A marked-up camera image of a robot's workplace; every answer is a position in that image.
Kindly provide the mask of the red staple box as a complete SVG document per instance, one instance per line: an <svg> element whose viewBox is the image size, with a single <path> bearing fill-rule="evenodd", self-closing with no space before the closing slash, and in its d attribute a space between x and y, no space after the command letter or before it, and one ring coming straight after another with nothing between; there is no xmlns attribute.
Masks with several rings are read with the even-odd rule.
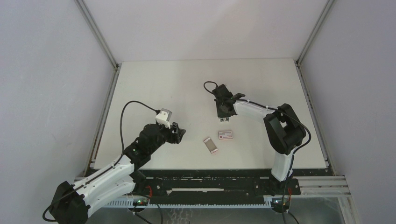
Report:
<svg viewBox="0 0 396 224"><path fill-rule="evenodd" d="M219 138L219 140L232 139L233 138L233 132L232 131L219 131L218 132L218 138Z"/></svg>

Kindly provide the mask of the cardboard staple box tray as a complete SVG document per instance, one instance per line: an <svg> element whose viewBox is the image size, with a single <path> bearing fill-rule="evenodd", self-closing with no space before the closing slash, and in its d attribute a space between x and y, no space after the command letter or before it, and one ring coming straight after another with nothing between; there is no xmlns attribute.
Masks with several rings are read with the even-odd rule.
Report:
<svg viewBox="0 0 396 224"><path fill-rule="evenodd" d="M203 142L211 154L218 151L218 148L216 147L216 145L214 144L213 140L210 137L205 139Z"/></svg>

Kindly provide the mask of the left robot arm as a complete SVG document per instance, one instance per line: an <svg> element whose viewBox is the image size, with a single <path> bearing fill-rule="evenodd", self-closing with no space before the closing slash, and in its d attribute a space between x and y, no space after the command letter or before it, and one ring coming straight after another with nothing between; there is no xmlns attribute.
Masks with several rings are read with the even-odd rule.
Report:
<svg viewBox="0 0 396 224"><path fill-rule="evenodd" d="M139 169L162 145L179 144L186 130L176 122L171 127L148 124L126 147L121 156L84 179L58 185L51 204L46 209L59 224L84 224L88 218L117 197L145 191L145 176Z"/></svg>

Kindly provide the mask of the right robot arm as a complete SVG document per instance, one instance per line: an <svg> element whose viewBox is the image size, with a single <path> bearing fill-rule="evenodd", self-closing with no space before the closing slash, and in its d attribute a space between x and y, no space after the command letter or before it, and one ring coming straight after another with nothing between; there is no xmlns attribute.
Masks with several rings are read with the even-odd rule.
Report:
<svg viewBox="0 0 396 224"><path fill-rule="evenodd" d="M224 84L216 84L213 90L205 90L214 96L221 122L228 121L232 116L243 115L264 123L270 145L276 151L270 189L275 194L286 191L289 186L287 179L292 175L294 155L311 141L310 131L300 122L293 108L289 104L277 108L261 105L245 99L242 93L232 94Z"/></svg>

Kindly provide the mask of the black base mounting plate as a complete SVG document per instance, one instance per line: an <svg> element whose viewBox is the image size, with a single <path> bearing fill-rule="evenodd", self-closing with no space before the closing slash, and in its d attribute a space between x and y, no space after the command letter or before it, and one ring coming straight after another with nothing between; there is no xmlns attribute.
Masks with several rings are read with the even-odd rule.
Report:
<svg viewBox="0 0 396 224"><path fill-rule="evenodd" d="M298 179L275 183L269 169L142 169L143 194L159 203L252 203L301 195Z"/></svg>

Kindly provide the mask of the left aluminium frame post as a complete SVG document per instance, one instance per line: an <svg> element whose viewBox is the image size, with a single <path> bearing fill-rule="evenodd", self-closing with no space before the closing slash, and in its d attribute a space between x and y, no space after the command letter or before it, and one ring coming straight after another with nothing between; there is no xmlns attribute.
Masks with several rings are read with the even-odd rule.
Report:
<svg viewBox="0 0 396 224"><path fill-rule="evenodd" d="M88 27L90 28L93 36L95 37L97 43L99 44L100 48L102 49L104 55L106 56L107 60L109 61L110 65L111 65L111 68L112 68L110 84L109 84L109 87L108 87L108 90L106 93L106 98L105 98L105 101L103 104L103 108L101 110L98 126L95 131L95 135L93 138L91 150L89 152L87 164L86 164L86 167L83 172L83 175L86 175L91 167L91 164L96 159L100 140L101 140L103 130L105 127L105 123L106 123L106 119L108 116L108 111L109 111L112 97L114 94L114 89L115 89L116 82L118 79L119 64L116 62L116 59L113 56L113 54L110 50L110 47L108 46L102 32L100 31L99 26L97 25L87 3L84 0L76 0L75 4L77 5L78 9L80 10L84 20L86 21Z"/></svg>

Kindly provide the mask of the aluminium frame post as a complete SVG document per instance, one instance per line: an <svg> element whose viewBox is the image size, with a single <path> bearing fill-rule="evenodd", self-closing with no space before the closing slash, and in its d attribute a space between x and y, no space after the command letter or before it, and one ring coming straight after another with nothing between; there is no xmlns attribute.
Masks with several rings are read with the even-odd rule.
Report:
<svg viewBox="0 0 396 224"><path fill-rule="evenodd" d="M76 0L75 4L77 5L78 9L80 10L84 20L86 21L88 27L90 28L93 36L95 37L97 43L99 44L100 48L102 49L104 55L106 56L107 60L109 61L110 65L111 65L111 68L112 68L110 84L109 84L109 87L108 87L108 90L106 93L106 98L105 98L105 101L103 104L103 108L101 110L98 126L95 131L95 135L93 138L91 150L89 152L87 164L86 164L86 167L83 172L83 175L86 175L91 167L91 164L96 159L100 140L101 140L103 130L105 127L105 123L106 123L106 119L108 116L108 111L109 111L112 97L114 94L114 89L115 89L116 82L118 79L119 64L116 62L116 59L113 56L113 54L110 50L110 47L108 46L102 32L100 31L99 26L97 25L87 3L84 0Z"/></svg>
<svg viewBox="0 0 396 224"><path fill-rule="evenodd" d="M304 65L304 60L307 57L311 46L314 44L318 34L321 31L321 28L323 27L327 17L329 16L329 14L336 2L337 1L335 1L335 0L328 0L325 3L312 31L310 32L310 34L308 36L307 41L305 42L297 60L295 60L295 67L296 67L298 77L299 77L299 80L300 80L300 83L301 83L301 86L302 86L302 89L304 92L306 103L308 105L308 109L309 109L309 112L310 112L310 115L312 118L313 126L315 128L315 132L316 132L316 135L318 138L319 146L322 151L322 155L324 157L326 167L330 168L330 169L332 168L331 156L329 155L327 148L326 148L325 138L323 136L323 133L322 133L322 130L320 127L320 123L318 121L318 116L317 116L317 113L315 110L315 106L313 104L313 100L312 100L312 96L311 96L309 87L307 86L306 75L304 74L304 71L303 71L303 65Z"/></svg>

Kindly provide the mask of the right aluminium frame post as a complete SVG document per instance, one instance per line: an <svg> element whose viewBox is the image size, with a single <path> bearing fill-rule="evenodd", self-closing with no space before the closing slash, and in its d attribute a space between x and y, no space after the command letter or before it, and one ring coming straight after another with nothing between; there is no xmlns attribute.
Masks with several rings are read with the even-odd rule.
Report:
<svg viewBox="0 0 396 224"><path fill-rule="evenodd" d="M311 46L314 44L318 34L321 31L321 28L323 27L327 17L329 16L329 14L336 2L337 1L335 1L335 0L328 0L325 3L312 31L310 32L310 34L308 36L307 41L305 42L297 60L295 60L295 67L296 67L298 77L299 77L299 80L300 80L300 83L301 83L301 86L302 86L302 89L304 92L306 103L308 105L308 109L309 109L309 112L310 112L310 115L312 118L313 126L315 128L315 132L316 132L316 135L318 138L319 146L322 151L322 155L324 157L326 167L330 168L330 169L332 168L331 156L329 155L327 148L326 148L325 138L323 136L323 133L322 133L322 130L320 127L320 123L318 121L318 116L317 116L317 113L315 110L315 106L313 104L313 100L312 100L312 96L311 96L309 87L307 86L306 75L304 74L304 71L303 71L303 65L304 65L304 60L307 57Z"/></svg>

